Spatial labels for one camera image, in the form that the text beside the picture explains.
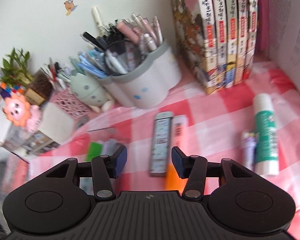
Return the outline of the white grey flower pen holder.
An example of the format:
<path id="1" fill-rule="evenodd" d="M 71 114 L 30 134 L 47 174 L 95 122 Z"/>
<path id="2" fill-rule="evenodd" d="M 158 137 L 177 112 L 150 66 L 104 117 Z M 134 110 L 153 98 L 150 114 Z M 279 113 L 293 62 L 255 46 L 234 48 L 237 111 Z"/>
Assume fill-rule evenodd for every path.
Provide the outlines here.
<path id="1" fill-rule="evenodd" d="M 98 81 L 121 106 L 149 109 L 163 102 L 181 78 L 178 61 L 165 41 L 128 74 Z"/>

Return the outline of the purple cartoon pen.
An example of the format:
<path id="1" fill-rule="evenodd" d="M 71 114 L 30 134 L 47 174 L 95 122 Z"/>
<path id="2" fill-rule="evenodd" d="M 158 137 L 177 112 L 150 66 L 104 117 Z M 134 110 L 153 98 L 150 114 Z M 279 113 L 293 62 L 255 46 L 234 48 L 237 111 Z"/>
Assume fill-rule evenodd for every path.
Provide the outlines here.
<path id="1" fill-rule="evenodd" d="M 243 165 L 250 169 L 254 169 L 255 148 L 257 142 L 255 133 L 251 131 L 244 131 L 241 135 L 241 148 L 243 153 Z"/>

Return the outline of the green white glue stick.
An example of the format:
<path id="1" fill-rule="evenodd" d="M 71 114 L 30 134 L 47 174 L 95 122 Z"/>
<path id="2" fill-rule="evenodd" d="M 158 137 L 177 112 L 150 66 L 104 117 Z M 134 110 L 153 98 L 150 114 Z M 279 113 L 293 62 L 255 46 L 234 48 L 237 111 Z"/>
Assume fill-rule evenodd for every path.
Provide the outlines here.
<path id="1" fill-rule="evenodd" d="M 255 172 L 264 177 L 279 174 L 279 149 L 274 107 L 269 94 L 253 98 L 255 115 Z"/>

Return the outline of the magnifying glass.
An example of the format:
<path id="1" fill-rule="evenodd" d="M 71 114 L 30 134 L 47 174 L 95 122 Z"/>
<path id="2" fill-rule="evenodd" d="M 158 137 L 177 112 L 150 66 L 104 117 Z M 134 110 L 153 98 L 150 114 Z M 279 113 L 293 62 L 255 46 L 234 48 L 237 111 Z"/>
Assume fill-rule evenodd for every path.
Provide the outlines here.
<path id="1" fill-rule="evenodd" d="M 138 46 L 118 32 L 98 37 L 84 32 L 81 38 L 89 50 L 78 53 L 79 66 L 98 78 L 128 74 L 143 61 Z"/>

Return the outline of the green sticky notes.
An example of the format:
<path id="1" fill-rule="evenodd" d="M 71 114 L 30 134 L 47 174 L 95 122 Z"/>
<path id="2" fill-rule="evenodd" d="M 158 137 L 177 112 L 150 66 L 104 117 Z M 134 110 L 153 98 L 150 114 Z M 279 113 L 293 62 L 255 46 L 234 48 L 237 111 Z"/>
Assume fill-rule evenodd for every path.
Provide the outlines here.
<path id="1" fill-rule="evenodd" d="M 97 142 L 91 142 L 87 151 L 85 161 L 91 161 L 94 157 L 101 155 L 103 150 L 103 144 Z"/>

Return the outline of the pencil lead refill box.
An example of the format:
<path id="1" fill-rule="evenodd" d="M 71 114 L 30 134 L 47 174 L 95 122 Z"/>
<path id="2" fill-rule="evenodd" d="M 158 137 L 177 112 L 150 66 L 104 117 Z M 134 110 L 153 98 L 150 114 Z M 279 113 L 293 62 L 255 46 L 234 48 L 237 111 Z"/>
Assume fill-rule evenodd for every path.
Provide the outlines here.
<path id="1" fill-rule="evenodd" d="M 155 116 L 149 166 L 151 177 L 164 177 L 166 174 L 173 117 L 171 111 L 160 112 Z"/>

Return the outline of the green egg pen holder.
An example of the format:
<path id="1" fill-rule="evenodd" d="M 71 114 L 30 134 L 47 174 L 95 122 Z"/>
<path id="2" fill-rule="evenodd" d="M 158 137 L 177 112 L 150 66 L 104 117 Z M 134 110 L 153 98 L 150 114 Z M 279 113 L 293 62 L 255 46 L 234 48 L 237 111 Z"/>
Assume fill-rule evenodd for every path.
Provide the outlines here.
<path id="1" fill-rule="evenodd" d="M 115 100 L 101 86 L 98 80 L 90 74 L 71 76 L 70 90 L 82 103 L 90 107 L 94 112 L 106 112 L 115 105 Z"/>

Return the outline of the pink perforated pen holder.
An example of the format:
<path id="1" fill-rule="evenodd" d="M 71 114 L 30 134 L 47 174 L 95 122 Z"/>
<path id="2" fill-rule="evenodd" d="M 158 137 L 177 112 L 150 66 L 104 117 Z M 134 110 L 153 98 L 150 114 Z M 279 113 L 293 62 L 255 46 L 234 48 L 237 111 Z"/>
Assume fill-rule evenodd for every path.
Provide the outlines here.
<path id="1" fill-rule="evenodd" d="M 56 104 L 57 107 L 74 120 L 89 115 L 91 112 L 90 108 L 80 102 L 68 89 L 54 92 L 50 98 L 50 102 Z"/>

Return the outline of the orange highlighter marker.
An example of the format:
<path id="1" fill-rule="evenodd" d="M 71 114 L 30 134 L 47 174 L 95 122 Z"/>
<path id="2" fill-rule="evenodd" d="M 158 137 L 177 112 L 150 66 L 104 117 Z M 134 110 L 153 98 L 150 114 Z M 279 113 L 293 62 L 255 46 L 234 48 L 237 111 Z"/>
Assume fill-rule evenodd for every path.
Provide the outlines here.
<path id="1" fill-rule="evenodd" d="M 174 147 L 180 149 L 186 148 L 186 130 L 188 128 L 188 118 L 186 115 L 175 116 L 172 120 L 171 134 L 171 152 L 168 159 L 168 166 L 165 178 L 166 191 L 178 191 L 182 195 L 183 189 L 187 180 L 181 179 L 178 175 L 179 169 L 183 168 L 183 159 L 178 152 L 175 152 Z"/>

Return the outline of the stack of paper documents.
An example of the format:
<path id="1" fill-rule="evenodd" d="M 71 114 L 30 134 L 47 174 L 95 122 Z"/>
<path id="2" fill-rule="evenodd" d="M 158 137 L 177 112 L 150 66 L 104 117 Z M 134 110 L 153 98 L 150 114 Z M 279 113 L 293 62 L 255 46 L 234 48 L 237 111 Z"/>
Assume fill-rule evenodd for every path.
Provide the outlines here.
<path id="1" fill-rule="evenodd" d="M 300 92 L 300 0 L 269 1 L 269 57 Z"/>

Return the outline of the red white checkered cloth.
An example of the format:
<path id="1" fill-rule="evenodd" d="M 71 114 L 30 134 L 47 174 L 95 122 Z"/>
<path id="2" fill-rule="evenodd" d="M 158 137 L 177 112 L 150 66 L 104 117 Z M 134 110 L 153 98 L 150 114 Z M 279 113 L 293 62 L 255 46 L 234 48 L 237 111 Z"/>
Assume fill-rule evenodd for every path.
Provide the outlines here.
<path id="1" fill-rule="evenodd" d="M 300 238 L 300 94 L 283 71 L 270 62 L 256 64 L 251 79 L 216 94 L 205 95 L 196 82 L 185 80 L 160 107 L 149 110 L 119 107 L 104 113 L 74 133 L 74 150 L 65 146 L 34 159 L 31 175 L 38 175 L 66 157 L 82 157 L 89 142 L 100 140 L 102 132 L 113 126 L 129 139 L 128 164 L 120 181 L 122 187 L 162 189 L 164 181 L 151 178 L 147 172 L 155 114 L 168 110 L 188 117 L 186 152 L 198 153 L 209 161 L 226 157 L 241 160 L 240 135 L 254 126 L 252 102 L 256 93 L 268 93 L 273 102 L 280 173 L 271 178 L 271 182 L 293 197 L 296 215 L 289 231 Z"/>

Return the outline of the white drawer organizer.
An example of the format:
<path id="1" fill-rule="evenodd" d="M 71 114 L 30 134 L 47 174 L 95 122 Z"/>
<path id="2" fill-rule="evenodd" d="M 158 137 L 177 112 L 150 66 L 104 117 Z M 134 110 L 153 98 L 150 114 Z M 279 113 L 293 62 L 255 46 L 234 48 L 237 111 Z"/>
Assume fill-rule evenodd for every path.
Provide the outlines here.
<path id="1" fill-rule="evenodd" d="M 13 153 L 36 154 L 51 150 L 71 135 L 75 121 L 64 113 L 55 103 L 48 103 L 43 108 L 42 119 L 34 132 L 11 126 L 3 148 Z"/>

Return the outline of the comic book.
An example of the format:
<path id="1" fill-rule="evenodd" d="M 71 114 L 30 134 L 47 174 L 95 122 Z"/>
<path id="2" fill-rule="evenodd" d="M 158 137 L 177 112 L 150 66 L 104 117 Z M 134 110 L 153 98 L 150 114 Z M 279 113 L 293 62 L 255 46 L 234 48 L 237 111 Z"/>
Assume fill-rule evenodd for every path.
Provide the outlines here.
<path id="1" fill-rule="evenodd" d="M 257 11 L 258 1 L 248 0 L 248 40 L 247 40 L 247 53 L 245 57 L 245 66 L 243 69 L 243 80 L 249 78 L 252 67 L 256 47 L 257 36 Z"/>
<path id="2" fill-rule="evenodd" d="M 237 0 L 225 0 L 227 17 L 227 66 L 225 75 L 225 87 L 234 85 L 236 62 L 237 62 L 237 33 L 238 11 Z"/>
<path id="3" fill-rule="evenodd" d="M 217 46 L 212 0 L 171 0 L 177 50 L 207 94 L 217 90 Z"/>
<path id="4" fill-rule="evenodd" d="M 247 53 L 247 35 L 248 35 L 248 20 L 247 20 L 247 0 L 237 0 L 238 3 L 238 51 L 237 51 L 237 66 L 235 75 L 235 84 L 239 84 L 243 80 L 243 69 Z"/>
<path id="5" fill-rule="evenodd" d="M 225 87 L 227 49 L 225 0 L 213 0 L 213 8 L 215 13 L 215 29 L 217 38 L 217 87 L 218 89 L 222 89 Z"/>

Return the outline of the pink lion toy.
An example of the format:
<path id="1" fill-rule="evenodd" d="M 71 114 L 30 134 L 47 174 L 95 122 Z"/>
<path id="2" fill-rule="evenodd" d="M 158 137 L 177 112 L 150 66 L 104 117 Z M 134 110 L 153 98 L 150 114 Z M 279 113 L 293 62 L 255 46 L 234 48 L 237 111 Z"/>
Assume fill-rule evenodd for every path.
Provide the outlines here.
<path id="1" fill-rule="evenodd" d="M 22 127 L 30 134 L 37 131 L 42 121 L 42 111 L 39 106 L 31 105 L 25 96 L 15 93 L 6 97 L 4 102 L 3 111 L 14 126 Z"/>

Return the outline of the pink abacus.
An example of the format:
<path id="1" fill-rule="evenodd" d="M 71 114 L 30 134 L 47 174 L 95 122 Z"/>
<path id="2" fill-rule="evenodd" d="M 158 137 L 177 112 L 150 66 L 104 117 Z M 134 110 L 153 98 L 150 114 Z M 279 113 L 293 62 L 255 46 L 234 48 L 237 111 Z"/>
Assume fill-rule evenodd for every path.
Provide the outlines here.
<path id="1" fill-rule="evenodd" d="M 269 0 L 258 0 L 257 51 L 269 54 Z"/>

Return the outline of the bamboo plant in pot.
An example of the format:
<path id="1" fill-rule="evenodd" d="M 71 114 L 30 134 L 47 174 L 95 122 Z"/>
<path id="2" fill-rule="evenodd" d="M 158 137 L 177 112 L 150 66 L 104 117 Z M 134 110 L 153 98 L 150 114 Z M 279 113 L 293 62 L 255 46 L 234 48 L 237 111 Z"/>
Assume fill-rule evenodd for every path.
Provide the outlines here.
<path id="1" fill-rule="evenodd" d="M 9 87 L 20 85 L 27 87 L 33 81 L 33 75 L 28 71 L 30 52 L 13 48 L 2 59 L 0 81 Z"/>

